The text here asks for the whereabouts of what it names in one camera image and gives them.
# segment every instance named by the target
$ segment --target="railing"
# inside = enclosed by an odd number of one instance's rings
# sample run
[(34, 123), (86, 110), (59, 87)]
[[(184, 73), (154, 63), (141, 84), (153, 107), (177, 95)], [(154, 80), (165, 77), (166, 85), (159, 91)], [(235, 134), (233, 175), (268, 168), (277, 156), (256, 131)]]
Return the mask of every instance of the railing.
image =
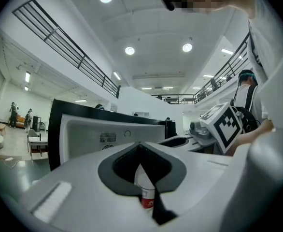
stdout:
[(168, 104), (195, 104), (197, 102), (195, 95), (152, 95), (159, 100), (167, 102)]
[(111, 79), (69, 37), (36, 0), (28, 0), (13, 14), (46, 44), (106, 91), (119, 97), (119, 89)]
[(213, 77), (214, 82), (209, 80), (209, 82), (202, 87), (196, 94), (195, 97), (197, 102), (206, 98), (208, 95), (212, 94), (224, 84), (228, 82), (227, 76), (233, 78), (240, 71), (245, 69), (249, 64), (247, 46), (249, 41), (249, 34), (245, 37), (241, 45), (238, 47), (233, 56), (226, 62), (226, 64), (218, 71), (218, 73)]

